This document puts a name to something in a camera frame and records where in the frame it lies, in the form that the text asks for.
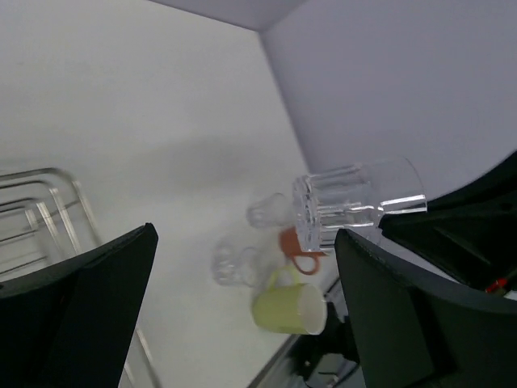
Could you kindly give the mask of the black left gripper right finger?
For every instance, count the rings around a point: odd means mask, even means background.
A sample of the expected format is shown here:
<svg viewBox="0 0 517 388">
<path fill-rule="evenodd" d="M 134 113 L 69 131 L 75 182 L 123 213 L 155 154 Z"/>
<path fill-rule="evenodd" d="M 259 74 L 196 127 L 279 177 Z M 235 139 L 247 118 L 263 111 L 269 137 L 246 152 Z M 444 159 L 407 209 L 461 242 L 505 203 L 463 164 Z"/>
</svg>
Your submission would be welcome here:
<svg viewBox="0 0 517 388">
<path fill-rule="evenodd" d="M 334 250 L 368 387 L 514 387 L 516 303 L 401 259 L 351 230 Z"/>
</svg>

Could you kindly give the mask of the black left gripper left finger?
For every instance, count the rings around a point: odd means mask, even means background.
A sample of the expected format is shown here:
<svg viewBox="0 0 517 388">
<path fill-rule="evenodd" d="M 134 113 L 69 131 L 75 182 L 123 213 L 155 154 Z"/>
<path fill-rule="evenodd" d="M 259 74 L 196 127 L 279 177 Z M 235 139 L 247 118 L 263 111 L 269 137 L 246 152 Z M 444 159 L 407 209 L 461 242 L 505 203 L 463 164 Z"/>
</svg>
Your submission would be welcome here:
<svg viewBox="0 0 517 388">
<path fill-rule="evenodd" d="M 151 223 L 1 283 L 3 387 L 116 387 L 153 267 Z"/>
</svg>

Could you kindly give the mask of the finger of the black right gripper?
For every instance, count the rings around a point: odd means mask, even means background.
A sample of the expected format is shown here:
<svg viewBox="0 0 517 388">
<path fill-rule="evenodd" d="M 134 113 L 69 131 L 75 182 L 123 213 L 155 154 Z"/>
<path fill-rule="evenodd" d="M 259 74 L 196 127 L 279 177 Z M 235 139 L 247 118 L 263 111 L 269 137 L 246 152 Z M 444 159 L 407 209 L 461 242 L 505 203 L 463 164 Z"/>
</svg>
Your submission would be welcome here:
<svg viewBox="0 0 517 388">
<path fill-rule="evenodd" d="M 516 155 L 460 189 L 430 201 L 425 213 L 385 215 L 385 238 L 471 288 L 516 289 Z"/>
</svg>

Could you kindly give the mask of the large clear glass tumbler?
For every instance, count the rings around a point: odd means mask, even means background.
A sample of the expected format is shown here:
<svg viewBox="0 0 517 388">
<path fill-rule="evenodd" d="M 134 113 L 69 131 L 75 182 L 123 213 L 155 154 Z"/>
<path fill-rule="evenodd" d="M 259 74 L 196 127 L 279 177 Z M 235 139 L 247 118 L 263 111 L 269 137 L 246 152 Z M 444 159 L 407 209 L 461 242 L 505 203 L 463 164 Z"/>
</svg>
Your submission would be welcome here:
<svg viewBox="0 0 517 388">
<path fill-rule="evenodd" d="M 331 251 L 341 229 L 374 239 L 385 215 L 427 211 L 418 172 L 407 158 L 357 162 L 296 178 L 296 235 L 303 252 Z"/>
</svg>

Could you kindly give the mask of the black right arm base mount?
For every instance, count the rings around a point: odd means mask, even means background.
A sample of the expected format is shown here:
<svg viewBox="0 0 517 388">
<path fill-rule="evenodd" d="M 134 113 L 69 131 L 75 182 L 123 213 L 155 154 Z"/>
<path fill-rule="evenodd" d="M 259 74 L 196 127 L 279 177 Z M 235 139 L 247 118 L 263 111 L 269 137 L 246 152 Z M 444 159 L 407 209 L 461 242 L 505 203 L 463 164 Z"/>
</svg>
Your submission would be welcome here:
<svg viewBox="0 0 517 388">
<path fill-rule="evenodd" d="M 360 367 L 341 282 L 324 294 L 327 319 L 319 335 L 301 336 L 289 354 L 296 387 L 343 387 Z"/>
</svg>

